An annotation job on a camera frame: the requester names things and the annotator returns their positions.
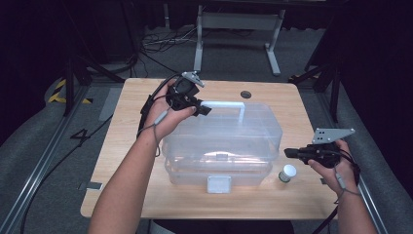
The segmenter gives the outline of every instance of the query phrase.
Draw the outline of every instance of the forearm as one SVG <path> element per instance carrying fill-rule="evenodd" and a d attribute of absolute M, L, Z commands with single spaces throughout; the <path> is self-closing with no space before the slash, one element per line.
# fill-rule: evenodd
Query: forearm
<path fill-rule="evenodd" d="M 340 234 L 377 233 L 361 196 L 344 192 L 338 205 L 338 225 Z"/>
<path fill-rule="evenodd" d="M 152 129 L 142 132 L 102 191 L 90 233 L 134 233 L 138 225 L 157 143 Z"/>

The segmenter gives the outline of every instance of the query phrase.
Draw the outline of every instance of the transparent storage container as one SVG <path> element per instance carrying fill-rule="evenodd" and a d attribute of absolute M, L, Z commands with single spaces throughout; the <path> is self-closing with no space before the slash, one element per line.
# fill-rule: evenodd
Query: transparent storage container
<path fill-rule="evenodd" d="M 162 151 L 170 181 L 205 186 L 218 182 L 230 188 L 259 185 L 279 156 L 282 138 L 271 108 L 229 101 L 204 101 L 203 105 L 212 108 L 208 116 L 191 116 L 164 138 Z"/>

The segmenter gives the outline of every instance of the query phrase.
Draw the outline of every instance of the hazard tape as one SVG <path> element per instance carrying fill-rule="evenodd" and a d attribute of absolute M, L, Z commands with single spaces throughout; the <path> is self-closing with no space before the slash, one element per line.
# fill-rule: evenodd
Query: hazard tape
<path fill-rule="evenodd" d="M 49 102 L 60 102 L 60 103 L 66 103 L 66 98 L 65 97 L 59 97 L 58 94 L 60 93 L 61 89 L 63 89 L 63 86 L 66 84 L 66 79 L 61 78 L 61 80 L 58 82 L 58 84 L 55 87 L 55 90 L 53 91 L 51 97 L 49 97 Z M 83 104 L 92 104 L 94 102 L 93 98 L 85 98 L 82 100 Z"/>

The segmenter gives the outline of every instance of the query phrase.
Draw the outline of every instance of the gray floor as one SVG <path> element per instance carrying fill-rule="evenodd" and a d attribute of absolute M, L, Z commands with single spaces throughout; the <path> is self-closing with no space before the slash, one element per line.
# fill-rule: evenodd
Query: gray floor
<path fill-rule="evenodd" d="M 267 32 L 253 32 L 241 37 L 228 32 L 211 32 L 205 38 L 204 59 L 201 79 L 256 81 L 285 83 L 291 75 L 304 72 L 304 66 L 322 30 L 283 30 L 275 48 L 282 75 L 274 77 L 263 49 L 270 37 Z M 195 43 L 172 47 L 166 52 L 149 54 L 174 70 L 191 70 L 195 55 Z M 172 73 L 152 60 L 142 57 L 148 77 L 165 78 Z M 145 77 L 142 61 L 136 67 L 135 77 Z M 119 74 L 130 77 L 130 72 Z M 333 127 L 324 111 L 327 94 L 315 94 L 300 85 L 300 95 L 314 128 Z M 56 84 L 45 94 L 49 98 Z M 70 136 L 82 129 L 88 134 L 103 123 L 113 111 L 121 84 L 112 83 L 104 77 L 95 77 L 86 98 L 93 98 L 92 104 L 81 104 L 67 130 L 64 132 L 51 165 L 54 165 L 78 142 Z M 9 210 L 18 198 L 23 185 L 37 161 L 48 146 L 61 115 L 64 104 L 48 103 L 47 107 L 24 123 L 0 148 L 0 220 L 5 220 Z M 347 138 L 357 162 L 362 169 L 362 177 L 370 191 L 376 209 L 389 233 L 412 233 L 413 202 L 395 179 L 374 140 L 359 120 L 357 113 L 341 90 L 338 110 L 339 128 L 355 128 L 357 133 Z M 82 147 L 77 148 L 45 181 L 37 193 L 25 224 L 25 233 L 85 233 L 89 220 L 80 215 L 80 207 L 85 195 L 79 189 L 82 182 L 89 181 L 94 164 L 103 143 L 108 126 L 105 125 Z M 293 220 L 297 234 L 311 233 L 320 220 Z M 147 233 L 148 220 L 143 220 L 137 233 Z M 336 222 L 332 222 L 331 233 L 337 233 Z"/>

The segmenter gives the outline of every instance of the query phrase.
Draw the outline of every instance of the person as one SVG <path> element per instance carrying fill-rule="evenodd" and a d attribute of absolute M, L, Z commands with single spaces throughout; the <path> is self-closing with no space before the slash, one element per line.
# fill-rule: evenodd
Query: person
<path fill-rule="evenodd" d="M 104 187 L 94 207 L 89 233 L 135 233 L 139 224 L 142 206 L 149 177 L 155 162 L 159 140 L 169 135 L 184 119 L 195 113 L 195 107 L 179 111 L 169 108 L 164 86 L 155 96 L 143 131 L 131 146 L 123 162 Z M 167 115 L 159 124 L 154 125 L 165 111 Z M 349 152 L 345 141 L 337 141 L 338 146 Z M 375 233 L 374 226 L 360 196 L 344 192 L 337 182 L 335 172 L 311 160 L 310 166 L 323 176 L 328 186 L 340 196 L 338 203 L 338 222 L 340 233 Z M 357 191 L 350 163 L 342 160 L 336 167 L 348 191 Z"/>

